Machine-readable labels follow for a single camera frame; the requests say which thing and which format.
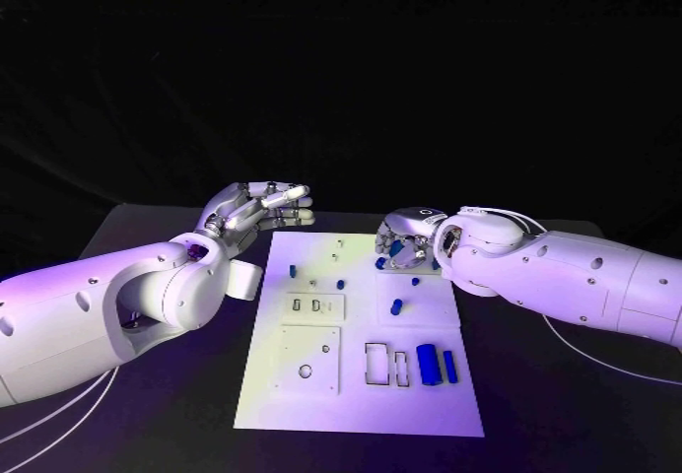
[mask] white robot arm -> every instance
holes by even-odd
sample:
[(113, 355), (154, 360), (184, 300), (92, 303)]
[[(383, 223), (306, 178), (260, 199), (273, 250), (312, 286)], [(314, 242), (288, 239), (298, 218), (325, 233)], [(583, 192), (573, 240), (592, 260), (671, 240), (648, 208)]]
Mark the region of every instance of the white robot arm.
[[(682, 261), (592, 236), (534, 236), (491, 211), (507, 212), (464, 207), (452, 217), (429, 208), (390, 214), (377, 236), (377, 252), (393, 256), (386, 268), (417, 266), (432, 247), (443, 277), (468, 293), (682, 347)], [(404, 247), (394, 254), (397, 240)]]
[[(233, 184), (194, 233), (0, 283), (0, 407), (61, 392), (201, 328), (226, 295), (253, 300), (263, 270), (233, 258), (259, 230), (315, 223), (308, 193), (282, 182)], [(129, 328), (117, 306), (143, 315)]]

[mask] black backdrop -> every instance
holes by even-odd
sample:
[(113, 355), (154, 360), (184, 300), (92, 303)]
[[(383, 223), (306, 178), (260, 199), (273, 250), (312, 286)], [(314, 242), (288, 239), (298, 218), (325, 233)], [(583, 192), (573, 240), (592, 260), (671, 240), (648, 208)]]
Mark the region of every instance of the black backdrop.
[(592, 2), (28, 2), (0, 12), (0, 269), (117, 203), (234, 181), (316, 208), (518, 210), (682, 256), (680, 10)]

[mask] small blue object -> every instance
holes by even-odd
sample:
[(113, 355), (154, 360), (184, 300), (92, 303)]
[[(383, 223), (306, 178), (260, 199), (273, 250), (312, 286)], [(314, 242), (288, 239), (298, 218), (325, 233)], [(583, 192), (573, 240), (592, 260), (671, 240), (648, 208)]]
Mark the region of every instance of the small blue object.
[(423, 385), (436, 386), (443, 383), (440, 374), (438, 347), (430, 343), (417, 347), (417, 359), (420, 360), (420, 372)]
[(452, 358), (452, 351), (443, 352), (445, 369), (448, 371), (448, 381), (453, 384), (458, 383), (458, 371), (455, 370), (455, 359)]
[(403, 308), (403, 301), (400, 299), (397, 299), (394, 301), (394, 306), (391, 307), (391, 313), (394, 315), (399, 315), (402, 313), (402, 308)]
[(406, 247), (403, 242), (397, 239), (394, 243), (391, 244), (391, 249), (389, 250), (389, 255), (394, 257), (400, 252), (402, 249)]

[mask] table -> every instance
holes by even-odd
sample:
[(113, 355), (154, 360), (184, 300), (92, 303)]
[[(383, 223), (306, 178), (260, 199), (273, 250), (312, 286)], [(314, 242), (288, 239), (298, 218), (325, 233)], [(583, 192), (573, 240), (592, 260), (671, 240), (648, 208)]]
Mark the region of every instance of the table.
[[(119, 206), (83, 257), (169, 240), (201, 209)], [(374, 233), (383, 216), (318, 213), (311, 232)], [(551, 230), (600, 236), (589, 222)], [(241, 259), (266, 266), (272, 234)], [(485, 439), (246, 431), (233, 428), (257, 302), (226, 299), (211, 324), (123, 365), (90, 419), (22, 472), (538, 472), (680, 471), (682, 387), (609, 370), (502, 298), (455, 288)], [(606, 362), (682, 380), (680, 352), (657, 342), (554, 322)], [(90, 383), (0, 410), (0, 438), (58, 408)], [(97, 394), (0, 446), (0, 470), (68, 430)]]

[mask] robotic hand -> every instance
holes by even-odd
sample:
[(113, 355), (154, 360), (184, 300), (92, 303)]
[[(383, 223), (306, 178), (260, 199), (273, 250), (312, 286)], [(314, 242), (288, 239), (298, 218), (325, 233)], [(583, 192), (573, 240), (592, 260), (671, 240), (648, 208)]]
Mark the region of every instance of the robotic hand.
[[(253, 300), (263, 270), (239, 256), (259, 230), (315, 223), (309, 187), (233, 184), (194, 233), (0, 284), (0, 407), (45, 397), (201, 328), (226, 294)], [(143, 315), (122, 326), (119, 307)]]
[(384, 268), (416, 267), (432, 248), (443, 277), (468, 293), (682, 347), (682, 262), (602, 238), (549, 232), (527, 218), (543, 230), (533, 235), (507, 217), (528, 228), (521, 214), (500, 209), (462, 207), (451, 217), (429, 208), (396, 211), (377, 235), (377, 252), (391, 255)]

